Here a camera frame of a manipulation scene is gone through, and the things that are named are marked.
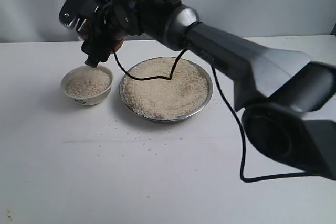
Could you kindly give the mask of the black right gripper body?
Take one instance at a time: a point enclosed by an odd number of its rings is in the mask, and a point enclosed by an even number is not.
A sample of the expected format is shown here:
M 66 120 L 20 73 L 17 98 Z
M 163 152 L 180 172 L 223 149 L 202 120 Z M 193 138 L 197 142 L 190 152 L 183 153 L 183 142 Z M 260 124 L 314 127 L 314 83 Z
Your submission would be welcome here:
M 168 26 L 180 10 L 181 0 L 107 0 L 91 20 L 91 30 L 109 29 L 116 41 L 147 34 L 179 51 L 178 43 L 168 42 Z

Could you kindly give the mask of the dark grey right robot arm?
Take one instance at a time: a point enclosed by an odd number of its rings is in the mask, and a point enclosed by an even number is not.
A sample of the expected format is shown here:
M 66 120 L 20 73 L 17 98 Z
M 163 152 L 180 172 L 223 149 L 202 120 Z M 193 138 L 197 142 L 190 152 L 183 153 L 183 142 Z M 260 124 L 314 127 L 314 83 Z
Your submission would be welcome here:
M 63 9 L 63 20 L 90 22 L 76 28 L 87 65 L 107 61 L 127 35 L 145 33 L 174 51 L 190 50 L 233 81 L 229 109 L 243 110 L 243 142 L 296 168 L 293 177 L 335 180 L 335 66 L 206 25 L 180 0 L 67 0 Z

